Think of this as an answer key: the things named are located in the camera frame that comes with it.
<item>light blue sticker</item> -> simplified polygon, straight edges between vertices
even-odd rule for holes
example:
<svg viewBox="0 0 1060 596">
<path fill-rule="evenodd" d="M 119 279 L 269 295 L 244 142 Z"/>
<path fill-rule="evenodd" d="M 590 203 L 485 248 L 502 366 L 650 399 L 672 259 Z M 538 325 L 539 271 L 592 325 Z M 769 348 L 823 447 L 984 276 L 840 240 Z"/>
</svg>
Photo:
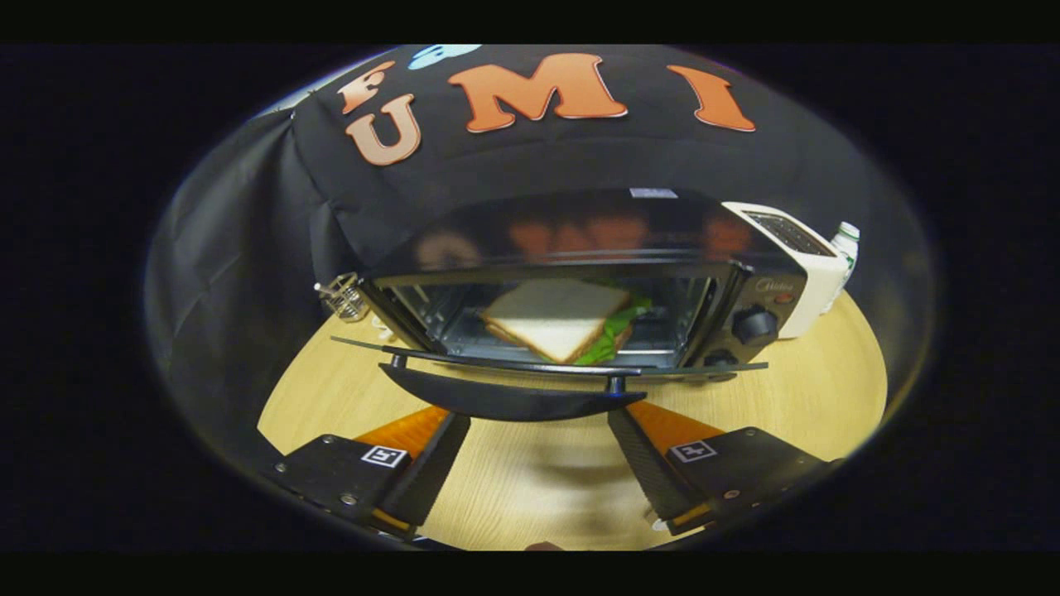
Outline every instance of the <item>light blue sticker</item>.
<svg viewBox="0 0 1060 596">
<path fill-rule="evenodd" d="M 408 69 L 420 70 L 421 68 L 440 63 L 445 58 L 462 56 L 469 52 L 474 52 L 481 47 L 481 43 L 435 43 L 417 52 L 412 56 L 412 62 L 408 64 Z"/>
<path fill-rule="evenodd" d="M 670 189 L 630 189 L 630 194 L 636 198 L 677 198 L 677 193 Z"/>
</svg>

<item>round wooden table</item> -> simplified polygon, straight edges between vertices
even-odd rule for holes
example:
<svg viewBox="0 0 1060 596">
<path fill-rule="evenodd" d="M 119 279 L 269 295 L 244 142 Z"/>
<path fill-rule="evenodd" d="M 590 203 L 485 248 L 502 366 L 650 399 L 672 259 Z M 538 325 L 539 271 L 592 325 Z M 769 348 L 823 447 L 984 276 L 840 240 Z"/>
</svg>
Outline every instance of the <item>round wooden table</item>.
<svg viewBox="0 0 1060 596">
<path fill-rule="evenodd" d="M 352 439 L 429 405 L 378 369 L 388 354 L 330 338 L 385 343 L 371 318 L 330 318 L 280 379 L 258 428 L 284 455 L 320 435 Z M 806 335 L 774 343 L 754 362 L 768 368 L 723 383 L 631 378 L 629 389 L 647 390 L 651 403 L 722 431 L 757 426 L 826 461 L 849 455 L 880 424 L 887 397 L 883 356 L 846 293 Z M 483 383 L 599 389 L 597 379 L 422 360 L 408 366 Z M 542 541 L 571 550 L 639 550 L 692 533 L 655 531 L 651 519 L 606 415 L 558 422 L 475 419 L 419 533 L 458 548 L 498 550 Z"/>
</svg>

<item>oven control knob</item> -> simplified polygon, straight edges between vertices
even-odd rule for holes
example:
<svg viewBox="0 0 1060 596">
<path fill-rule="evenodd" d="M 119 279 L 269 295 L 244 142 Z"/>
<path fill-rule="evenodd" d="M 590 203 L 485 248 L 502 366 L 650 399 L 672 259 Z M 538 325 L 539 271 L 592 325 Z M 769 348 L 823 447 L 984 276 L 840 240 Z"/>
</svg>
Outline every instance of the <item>oven control knob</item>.
<svg viewBox="0 0 1060 596">
<path fill-rule="evenodd" d="M 738 313 L 732 322 L 732 334 L 744 346 L 768 346 L 777 338 L 777 316 L 761 309 Z"/>
</svg>

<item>oven top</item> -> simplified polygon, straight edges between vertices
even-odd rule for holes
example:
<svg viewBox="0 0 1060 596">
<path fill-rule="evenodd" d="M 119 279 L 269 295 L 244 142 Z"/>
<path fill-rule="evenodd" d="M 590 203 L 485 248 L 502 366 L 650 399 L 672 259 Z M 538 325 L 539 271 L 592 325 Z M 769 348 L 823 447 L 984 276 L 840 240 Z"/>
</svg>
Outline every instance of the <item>oven top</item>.
<svg viewBox="0 0 1060 596">
<path fill-rule="evenodd" d="M 461 208 L 413 235 L 364 277 L 788 260 L 772 240 L 717 200 L 686 190 L 623 188 Z"/>
</svg>

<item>oven door handle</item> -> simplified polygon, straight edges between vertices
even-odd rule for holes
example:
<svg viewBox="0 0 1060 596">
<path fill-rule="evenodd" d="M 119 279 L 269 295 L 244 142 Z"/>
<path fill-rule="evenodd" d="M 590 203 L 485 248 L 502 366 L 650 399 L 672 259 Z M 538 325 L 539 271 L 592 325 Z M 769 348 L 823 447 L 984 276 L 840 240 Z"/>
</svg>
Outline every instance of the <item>oven door handle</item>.
<svg viewBox="0 0 1060 596">
<path fill-rule="evenodd" d="M 594 392 L 464 381 L 388 363 L 379 363 L 379 368 L 401 388 L 427 403 L 472 418 L 506 422 L 581 418 L 618 409 L 648 397 L 644 391 L 625 391 L 624 376 L 607 378 L 607 388 Z"/>
</svg>

